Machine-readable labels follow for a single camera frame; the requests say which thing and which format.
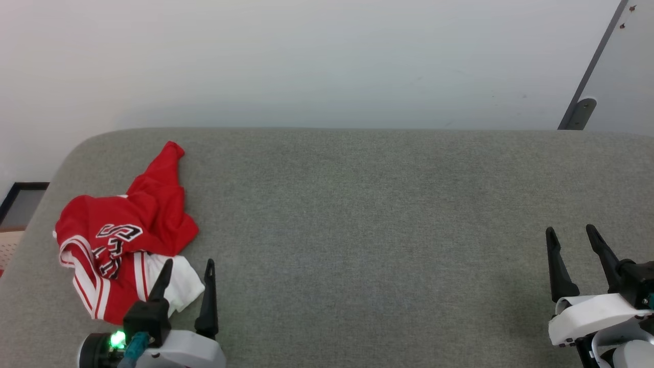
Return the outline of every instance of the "padded table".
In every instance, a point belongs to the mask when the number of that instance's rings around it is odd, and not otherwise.
[[[166,141],[216,262],[229,367],[581,367],[551,346],[545,230],[582,294],[585,234],[654,259],[654,139],[592,132],[160,128],[85,141],[0,278],[0,366],[73,367],[92,320],[52,230],[80,194],[122,194]],[[171,317],[192,329],[200,299]]]

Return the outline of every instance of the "green led light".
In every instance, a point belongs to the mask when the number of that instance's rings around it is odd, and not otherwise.
[[[124,349],[125,348],[125,333],[121,330],[116,331],[109,338],[109,344],[114,349]]]

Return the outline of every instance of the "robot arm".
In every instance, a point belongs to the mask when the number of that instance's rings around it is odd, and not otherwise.
[[[548,228],[552,301],[549,321],[553,345],[575,346],[584,368],[641,368],[654,362],[654,262],[637,265],[617,257],[597,229],[586,226],[593,251],[599,256],[609,293],[579,296],[560,256],[554,229]]]
[[[126,363],[136,368],[225,368],[225,355],[216,341],[218,312],[213,260],[207,262],[206,288],[200,315],[195,322],[196,332],[171,330],[164,291],[170,282],[172,269],[173,260],[169,259],[152,287],[148,301],[134,303],[123,318],[123,330],[113,334],[92,333],[86,337],[78,352],[78,368],[115,368]],[[144,336],[144,333],[149,339],[147,346],[139,351],[135,361],[129,360],[130,343],[134,336]]]

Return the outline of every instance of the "black frame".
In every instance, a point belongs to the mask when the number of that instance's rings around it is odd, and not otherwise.
[[[7,213],[11,208],[11,205],[14,204],[14,201],[18,197],[18,193],[20,191],[44,191],[48,188],[49,184],[50,183],[47,182],[14,183],[11,189],[9,189],[9,193],[7,193],[7,197],[5,197],[5,200],[2,202],[2,204],[0,204],[0,225],[5,220],[5,217],[7,216]]]

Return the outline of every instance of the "clothing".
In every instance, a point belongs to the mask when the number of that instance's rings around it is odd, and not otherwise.
[[[183,155],[179,145],[168,142],[126,195],[78,196],[61,212],[54,233],[60,263],[75,268],[73,285],[93,318],[121,324],[136,300],[147,300],[170,257],[169,313],[181,311],[204,290],[188,261],[177,255],[198,233],[184,212],[177,179]]]
[[[135,301],[147,300],[165,261],[170,258],[143,251],[125,253],[118,276],[109,279],[95,271],[91,255],[89,242],[79,235],[64,240],[59,253],[61,265],[75,269],[73,287],[91,317],[116,325],[122,324],[122,318]],[[169,316],[175,310],[184,310],[204,291],[186,258],[180,255],[172,258],[171,281],[164,293],[170,304]]]

